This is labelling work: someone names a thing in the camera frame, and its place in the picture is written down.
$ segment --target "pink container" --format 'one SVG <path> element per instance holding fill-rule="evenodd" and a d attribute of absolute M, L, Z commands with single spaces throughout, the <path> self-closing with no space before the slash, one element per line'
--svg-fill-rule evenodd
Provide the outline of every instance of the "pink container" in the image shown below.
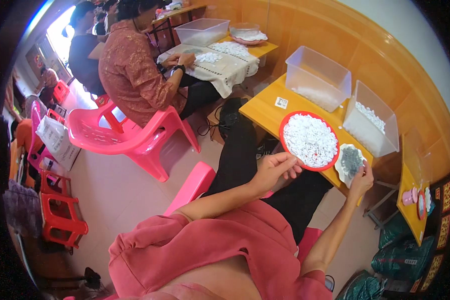
<path fill-rule="evenodd" d="M 417 197 L 417 188 L 414 187 L 411 190 L 407 190 L 403 192 L 402 195 L 402 202 L 404 206 L 408 206 L 412 203 L 417 203 L 418 197 Z"/>

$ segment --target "red plate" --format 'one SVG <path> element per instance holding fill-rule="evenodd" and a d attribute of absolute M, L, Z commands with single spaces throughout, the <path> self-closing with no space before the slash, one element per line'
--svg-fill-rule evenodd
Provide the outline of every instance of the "red plate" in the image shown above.
<path fill-rule="evenodd" d="M 302 168 L 310 170 L 310 171 L 316 171 L 316 172 L 325 171 L 325 170 L 331 168 L 333 165 L 335 165 L 335 163 L 336 163 L 336 161 L 338 159 L 338 155 L 340 154 L 340 142 L 338 141 L 338 137 L 337 137 L 337 134 L 335 133 L 335 130 L 330 126 L 330 124 L 327 121 L 325 121 L 322 117 L 317 116 L 316 114 L 314 114 L 312 112 L 298 110 L 298 111 L 294 111 L 294 112 L 289 113 L 288 115 L 286 115 L 283 118 L 282 123 L 280 124 L 280 131 L 279 131 L 280 132 L 280 142 L 282 143 L 283 148 L 285 149 L 286 152 L 290 153 L 290 151 L 287 148 L 287 144 L 284 141 L 284 127 L 285 127 L 285 125 L 287 125 L 288 120 L 290 120 L 290 117 L 294 116 L 296 114 L 301 114 L 303 116 L 310 115 L 310 117 L 322 120 L 327 125 L 327 127 L 330 128 L 331 132 L 337 138 L 337 153 L 335 154 L 333 159 L 330 161 L 330 163 L 328 163 L 328 165 L 325 165 L 325 166 L 322 166 L 322 167 L 311 167 L 311 166 L 308 166 L 308 165 L 302 165 Z"/>

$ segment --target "brown patterned shirt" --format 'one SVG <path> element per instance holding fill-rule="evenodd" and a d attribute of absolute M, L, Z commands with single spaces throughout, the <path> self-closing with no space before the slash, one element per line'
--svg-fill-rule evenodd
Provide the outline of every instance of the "brown patterned shirt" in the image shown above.
<path fill-rule="evenodd" d="M 141 127 L 169 105 L 180 114 L 187 101 L 187 88 L 172 96 L 172 84 L 157 69 L 147 37 L 125 21 L 112 25 L 98 72 L 110 99 Z"/>

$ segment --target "wooden wall panel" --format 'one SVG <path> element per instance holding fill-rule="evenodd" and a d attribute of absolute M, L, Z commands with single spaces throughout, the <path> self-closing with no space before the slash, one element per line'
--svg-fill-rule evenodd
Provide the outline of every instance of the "wooden wall panel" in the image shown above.
<path fill-rule="evenodd" d="M 352 87 L 360 80 L 395 112 L 399 134 L 416 128 L 431 153 L 433 180 L 450 171 L 450 112 L 437 87 L 420 63 L 375 22 L 334 0 L 200 0 L 232 13 L 243 22 L 268 28 L 269 41 L 278 49 L 267 57 L 260 72 L 278 77 L 285 60 L 301 45 L 310 47 L 352 72 Z M 378 177 L 396 181 L 401 154 L 374 161 Z"/>

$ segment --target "black wristwatch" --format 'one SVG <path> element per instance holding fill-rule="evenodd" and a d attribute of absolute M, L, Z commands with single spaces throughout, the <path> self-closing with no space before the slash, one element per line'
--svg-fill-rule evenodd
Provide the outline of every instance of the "black wristwatch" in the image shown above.
<path fill-rule="evenodd" d="M 175 70 L 177 70 L 177 69 L 181 69 L 182 72 L 183 72 L 183 74 L 185 74 L 185 66 L 184 66 L 184 65 L 178 65 L 178 66 L 175 66 L 175 67 L 173 68 L 173 71 L 175 71 Z"/>

